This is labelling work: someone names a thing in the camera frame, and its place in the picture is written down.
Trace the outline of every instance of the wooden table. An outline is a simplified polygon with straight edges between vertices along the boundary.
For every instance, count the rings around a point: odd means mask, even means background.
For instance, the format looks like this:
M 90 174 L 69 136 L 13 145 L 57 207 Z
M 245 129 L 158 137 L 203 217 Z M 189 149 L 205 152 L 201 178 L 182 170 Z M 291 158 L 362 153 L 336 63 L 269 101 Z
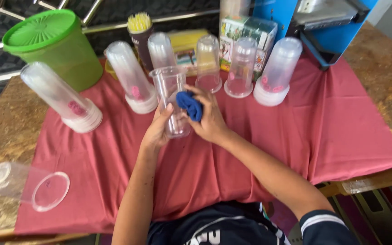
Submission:
M 344 54 L 392 131 L 392 41 L 366 23 Z M 48 106 L 19 77 L 0 95 L 0 162 L 31 164 Z M 326 196 L 392 186 L 392 169 L 348 181 L 332 182 Z M 0 197 L 0 237 L 11 239 L 18 202 Z

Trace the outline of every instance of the cardboard box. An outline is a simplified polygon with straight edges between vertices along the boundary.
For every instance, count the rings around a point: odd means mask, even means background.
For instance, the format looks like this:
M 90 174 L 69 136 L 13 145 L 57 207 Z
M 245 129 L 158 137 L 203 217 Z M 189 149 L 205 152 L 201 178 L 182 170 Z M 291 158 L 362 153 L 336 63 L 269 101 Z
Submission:
M 262 74 L 272 51 L 277 32 L 277 23 L 248 16 L 227 16 L 222 20 L 219 39 L 221 70 L 229 71 L 232 50 L 240 37 L 251 37 L 257 41 L 258 50 L 253 68 L 253 81 Z

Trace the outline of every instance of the person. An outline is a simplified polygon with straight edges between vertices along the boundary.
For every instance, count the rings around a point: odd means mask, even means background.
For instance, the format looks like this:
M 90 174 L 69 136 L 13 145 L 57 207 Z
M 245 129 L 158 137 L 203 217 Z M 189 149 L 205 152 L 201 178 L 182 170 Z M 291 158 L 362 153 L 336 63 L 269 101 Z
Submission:
M 228 129 L 215 95 L 193 86 L 186 88 L 203 104 L 200 122 L 187 117 L 196 134 L 234 155 L 291 209 L 300 221 L 304 245 L 359 244 L 316 187 Z M 171 104 L 162 112 L 157 109 L 145 133 L 117 214 L 112 245 L 290 244 L 255 203 L 221 202 L 178 220 L 151 222 L 157 156 L 169 140 L 165 124 L 172 113 Z

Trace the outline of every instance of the blue cloth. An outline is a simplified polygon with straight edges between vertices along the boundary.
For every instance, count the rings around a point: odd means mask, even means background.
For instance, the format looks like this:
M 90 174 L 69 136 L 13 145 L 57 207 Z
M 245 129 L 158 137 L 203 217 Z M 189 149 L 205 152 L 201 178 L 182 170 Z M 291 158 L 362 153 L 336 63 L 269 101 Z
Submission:
M 176 94 L 176 103 L 182 109 L 187 110 L 187 115 L 190 119 L 196 122 L 200 122 L 202 119 L 202 104 L 193 99 L 193 92 L 182 91 Z

